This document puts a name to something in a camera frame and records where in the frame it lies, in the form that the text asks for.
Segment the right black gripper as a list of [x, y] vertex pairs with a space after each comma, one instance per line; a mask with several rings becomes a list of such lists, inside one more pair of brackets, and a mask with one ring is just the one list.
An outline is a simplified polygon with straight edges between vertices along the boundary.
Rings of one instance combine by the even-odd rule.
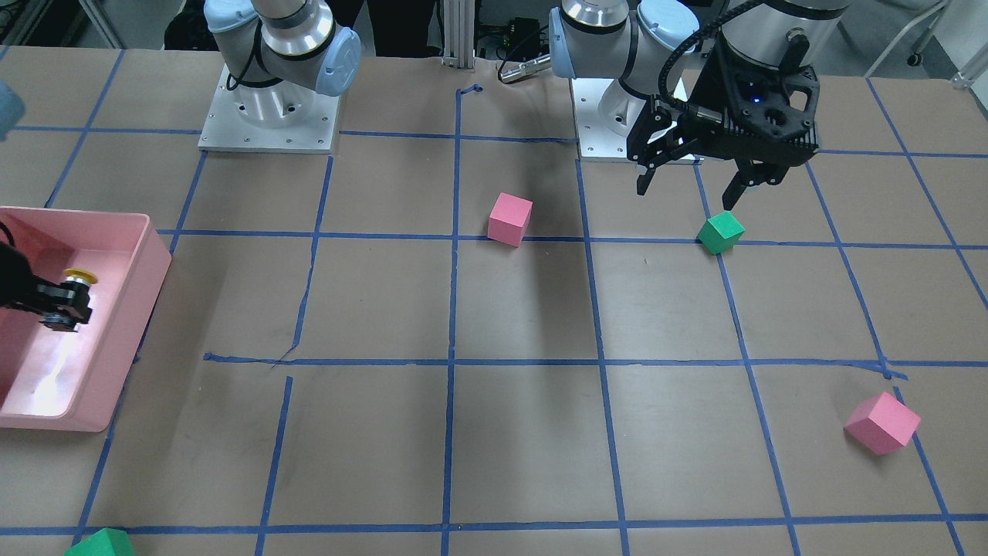
[[90, 288], [95, 280], [64, 280], [60, 284], [34, 274], [24, 254], [1, 243], [1, 306], [40, 314], [39, 323], [56, 332], [77, 332], [88, 324]]

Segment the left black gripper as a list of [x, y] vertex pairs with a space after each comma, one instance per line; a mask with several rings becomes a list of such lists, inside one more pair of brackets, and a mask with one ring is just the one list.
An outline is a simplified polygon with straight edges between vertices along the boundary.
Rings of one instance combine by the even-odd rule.
[[636, 194], [645, 196], [658, 168], [687, 154], [736, 162], [721, 196], [731, 211], [750, 188], [779, 185], [788, 168], [820, 149], [815, 68], [762, 67], [744, 59], [707, 59], [687, 100], [651, 95], [627, 140], [638, 163]]

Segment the pink cube near left arm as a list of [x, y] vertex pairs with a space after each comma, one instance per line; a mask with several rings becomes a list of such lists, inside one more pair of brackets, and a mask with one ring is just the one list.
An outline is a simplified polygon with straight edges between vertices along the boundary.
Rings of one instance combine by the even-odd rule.
[[864, 400], [844, 423], [844, 431], [876, 456], [905, 448], [922, 422], [894, 395], [882, 392]]

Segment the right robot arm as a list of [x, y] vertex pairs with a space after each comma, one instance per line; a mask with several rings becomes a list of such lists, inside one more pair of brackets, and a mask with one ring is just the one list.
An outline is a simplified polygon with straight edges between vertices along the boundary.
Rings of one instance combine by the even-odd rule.
[[[326, 1], [204, 1], [225, 71], [202, 124], [198, 149], [244, 154], [330, 154], [339, 100], [361, 59], [359, 35]], [[60, 283], [32, 271], [2, 224], [2, 307], [38, 314], [74, 332], [92, 316], [92, 277]]]

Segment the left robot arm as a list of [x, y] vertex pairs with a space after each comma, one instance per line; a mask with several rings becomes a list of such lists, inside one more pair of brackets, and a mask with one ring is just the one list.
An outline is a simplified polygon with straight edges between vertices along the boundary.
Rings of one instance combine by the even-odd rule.
[[678, 1], [562, 1], [548, 18], [553, 73], [611, 79], [631, 102], [617, 131], [647, 192], [687, 155], [733, 161], [721, 197], [777, 185], [820, 148], [813, 59], [847, 1], [731, 1], [700, 22]]

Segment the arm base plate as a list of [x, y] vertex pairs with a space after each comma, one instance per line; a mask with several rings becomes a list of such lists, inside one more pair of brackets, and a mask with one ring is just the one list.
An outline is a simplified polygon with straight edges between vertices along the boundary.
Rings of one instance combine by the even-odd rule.
[[627, 136], [645, 100], [615, 79], [572, 79], [570, 85], [582, 161], [631, 162]]
[[332, 154], [337, 135], [338, 97], [319, 95], [282, 81], [255, 89], [229, 90], [222, 67], [202, 124], [198, 149], [247, 154]]

